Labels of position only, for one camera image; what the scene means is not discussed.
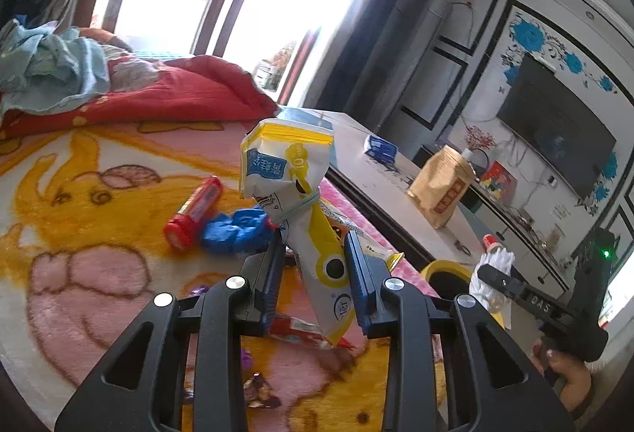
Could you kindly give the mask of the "right hand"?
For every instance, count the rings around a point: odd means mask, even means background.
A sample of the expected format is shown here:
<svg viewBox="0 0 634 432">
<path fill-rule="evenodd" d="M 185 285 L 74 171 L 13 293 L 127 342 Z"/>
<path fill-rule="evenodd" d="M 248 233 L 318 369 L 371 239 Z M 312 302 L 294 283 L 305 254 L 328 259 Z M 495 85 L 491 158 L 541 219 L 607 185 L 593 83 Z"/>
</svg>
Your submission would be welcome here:
<svg viewBox="0 0 634 432">
<path fill-rule="evenodd" d="M 546 368 L 550 367 L 564 380 L 560 400 L 570 413 L 575 412 L 587 400 L 592 389 L 592 377 L 584 361 L 570 354 L 546 348 L 542 340 L 533 343 L 531 361 L 540 374 L 544 375 Z"/>
</svg>

